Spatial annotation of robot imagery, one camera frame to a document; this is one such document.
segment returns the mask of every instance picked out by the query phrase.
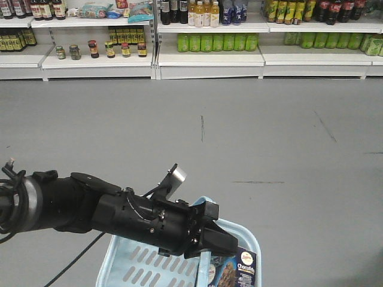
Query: black cable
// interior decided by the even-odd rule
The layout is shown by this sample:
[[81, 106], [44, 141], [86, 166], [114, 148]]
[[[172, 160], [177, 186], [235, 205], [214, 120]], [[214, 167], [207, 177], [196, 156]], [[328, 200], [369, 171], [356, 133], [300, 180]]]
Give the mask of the black cable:
[[49, 287], [54, 284], [54, 282], [57, 281], [57, 279], [60, 278], [65, 272], [67, 272], [68, 269], [71, 268], [104, 234], [105, 232], [100, 233], [92, 242], [89, 243], [88, 246], [85, 247], [83, 251], [81, 251], [80, 254], [76, 256], [76, 258], [72, 260], [72, 262], [70, 262], [59, 274], [49, 281], [48, 284], [44, 285], [44, 287]]

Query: product packaging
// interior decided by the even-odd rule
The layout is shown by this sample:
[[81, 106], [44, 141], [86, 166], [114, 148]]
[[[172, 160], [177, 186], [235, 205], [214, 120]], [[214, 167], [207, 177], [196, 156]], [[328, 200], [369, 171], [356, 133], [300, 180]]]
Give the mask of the product packaging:
[[211, 257], [207, 287], [254, 287], [256, 258], [241, 247], [234, 257]]

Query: green bottle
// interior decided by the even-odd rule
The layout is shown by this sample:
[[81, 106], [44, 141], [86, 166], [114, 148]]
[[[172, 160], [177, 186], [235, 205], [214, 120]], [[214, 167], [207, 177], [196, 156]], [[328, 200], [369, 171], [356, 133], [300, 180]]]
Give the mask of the green bottle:
[[235, 34], [225, 33], [223, 37], [223, 50], [232, 51], [234, 50]]
[[345, 49], [348, 46], [349, 38], [351, 37], [351, 33], [341, 33], [338, 43], [336, 44], [336, 47], [338, 49]]
[[334, 49], [336, 47], [336, 44], [339, 41], [340, 36], [341, 36], [341, 33], [338, 33], [338, 32], [329, 33], [329, 37], [327, 38], [327, 42], [326, 42], [326, 48]]
[[315, 33], [313, 32], [302, 33], [302, 43], [300, 46], [304, 49], [312, 48], [312, 46], [314, 46], [314, 41], [315, 41]]
[[189, 51], [189, 36], [184, 33], [177, 35], [178, 39], [178, 51], [179, 52], [188, 52]]
[[235, 51], [243, 51], [245, 50], [246, 46], [246, 33], [237, 33], [235, 34], [235, 39], [234, 39], [234, 50]]
[[246, 51], [255, 51], [258, 46], [258, 33], [249, 33], [246, 38]]
[[189, 50], [191, 52], [200, 52], [201, 51], [201, 37], [199, 34], [190, 34]]
[[324, 48], [326, 46], [327, 38], [329, 33], [319, 32], [315, 36], [314, 48]]
[[223, 34], [215, 33], [213, 34], [213, 51], [222, 51], [223, 50]]
[[213, 48], [213, 35], [204, 33], [201, 35], [201, 51], [211, 52]]
[[351, 37], [349, 38], [347, 48], [352, 50], [359, 49], [362, 40], [363, 40], [363, 33], [352, 33]]

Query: dark bottle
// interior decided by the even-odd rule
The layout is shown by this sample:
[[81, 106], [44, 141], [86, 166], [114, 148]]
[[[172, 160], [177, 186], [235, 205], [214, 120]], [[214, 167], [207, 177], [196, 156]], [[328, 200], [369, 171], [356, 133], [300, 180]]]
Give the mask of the dark bottle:
[[11, 4], [7, 0], [0, 0], [0, 8], [4, 19], [13, 18]]
[[315, 19], [318, 22], [326, 21], [327, 11], [329, 10], [330, 0], [320, 0], [315, 11]]
[[25, 12], [25, 6], [22, 0], [12, 0], [12, 4], [14, 7], [14, 11], [16, 13], [17, 18], [25, 18], [26, 12]]
[[363, 12], [363, 8], [366, 5], [366, 0], [355, 0], [354, 8], [351, 11], [350, 19], [358, 20]]
[[53, 19], [53, 15], [49, 6], [49, 0], [40, 0], [40, 10], [44, 20]]
[[180, 0], [180, 23], [187, 24], [187, 0]]
[[65, 6], [64, 3], [61, 0], [53, 0], [53, 9], [54, 9], [54, 15], [58, 20], [64, 20], [65, 19]]
[[170, 20], [170, 0], [162, 0], [161, 2], [161, 22], [163, 25], [169, 25]]
[[338, 14], [338, 21], [342, 23], [348, 22], [353, 8], [354, 0], [344, 0], [341, 10]]
[[334, 25], [342, 7], [342, 0], [332, 0], [327, 12], [327, 25]]
[[170, 0], [170, 19], [172, 23], [177, 23], [180, 17], [180, 9], [178, 8], [178, 0]]
[[31, 0], [31, 10], [36, 21], [44, 20], [40, 9], [40, 0]]

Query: glass jar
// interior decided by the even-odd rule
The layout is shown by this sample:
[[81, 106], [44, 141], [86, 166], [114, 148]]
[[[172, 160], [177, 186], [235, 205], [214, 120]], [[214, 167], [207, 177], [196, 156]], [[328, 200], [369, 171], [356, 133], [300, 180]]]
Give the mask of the glass jar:
[[78, 48], [78, 45], [70, 45], [69, 46], [69, 52], [71, 54], [72, 60], [80, 60], [81, 59], [80, 48]]
[[105, 49], [107, 51], [107, 57], [108, 58], [114, 58], [115, 57], [115, 52], [113, 49], [113, 42], [112, 41], [105, 42]]
[[88, 41], [88, 46], [90, 49], [90, 57], [98, 58], [100, 55], [97, 50], [97, 42], [95, 40]]
[[130, 48], [128, 43], [125, 42], [121, 44], [121, 52], [123, 57], [130, 57]]
[[63, 60], [66, 58], [66, 55], [65, 55], [65, 50], [62, 46], [57, 46], [56, 47], [56, 55], [57, 57], [60, 59], [60, 60]]

